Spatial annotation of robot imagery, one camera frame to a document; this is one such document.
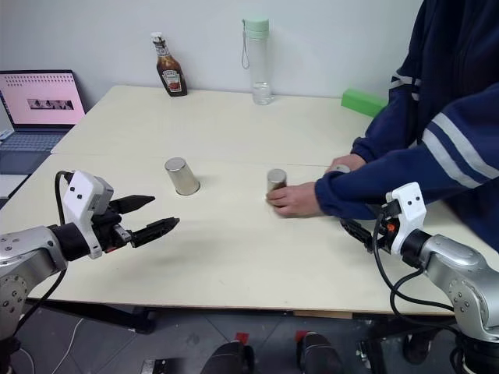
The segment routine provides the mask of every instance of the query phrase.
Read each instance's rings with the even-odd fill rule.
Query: laptop
[[[71,70],[0,71],[0,100],[14,132],[0,144],[0,173],[30,174],[85,115]]]

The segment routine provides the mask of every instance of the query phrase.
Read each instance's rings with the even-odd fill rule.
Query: navy jacket
[[[317,181],[322,211],[370,219],[366,203],[418,182],[499,251],[498,0],[423,3],[388,106],[352,152],[367,164]]]

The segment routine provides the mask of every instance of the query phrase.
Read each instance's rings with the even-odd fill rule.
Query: green bottle cap
[[[267,39],[269,35],[268,19],[243,19],[246,36],[252,39]]]

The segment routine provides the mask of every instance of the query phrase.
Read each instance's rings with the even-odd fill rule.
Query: laptop screen
[[[16,130],[71,129],[85,115],[70,70],[0,72],[0,99]]]

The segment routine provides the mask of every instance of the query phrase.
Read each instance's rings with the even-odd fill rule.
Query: pink screen
[[[85,115],[71,73],[4,73],[0,91],[14,125],[75,125]]]

